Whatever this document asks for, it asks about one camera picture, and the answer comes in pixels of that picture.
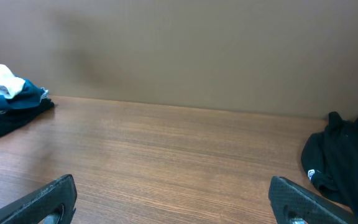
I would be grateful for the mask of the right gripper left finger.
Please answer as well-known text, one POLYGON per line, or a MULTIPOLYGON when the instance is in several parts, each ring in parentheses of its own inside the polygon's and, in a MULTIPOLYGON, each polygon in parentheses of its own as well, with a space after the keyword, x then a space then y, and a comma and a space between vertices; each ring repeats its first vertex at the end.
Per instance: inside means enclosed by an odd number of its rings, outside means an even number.
POLYGON ((75 214, 74 178, 65 174, 24 197, 0 208, 0 224, 70 224, 75 214))

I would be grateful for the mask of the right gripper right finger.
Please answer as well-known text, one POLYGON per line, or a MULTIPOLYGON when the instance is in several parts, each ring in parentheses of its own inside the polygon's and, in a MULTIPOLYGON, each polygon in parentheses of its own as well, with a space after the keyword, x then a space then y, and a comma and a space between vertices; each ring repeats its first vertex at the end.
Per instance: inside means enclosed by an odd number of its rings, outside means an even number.
POLYGON ((278 224, 358 223, 352 213, 284 177, 272 177, 268 199, 278 224))

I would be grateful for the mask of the white t-shirt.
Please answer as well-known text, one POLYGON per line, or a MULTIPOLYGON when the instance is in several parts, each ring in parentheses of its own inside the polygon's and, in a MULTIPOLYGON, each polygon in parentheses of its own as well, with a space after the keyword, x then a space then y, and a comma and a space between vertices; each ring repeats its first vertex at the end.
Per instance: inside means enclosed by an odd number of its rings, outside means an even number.
POLYGON ((24 85, 23 78, 15 76, 6 65, 0 64, 0 96, 13 99, 22 91, 24 85))

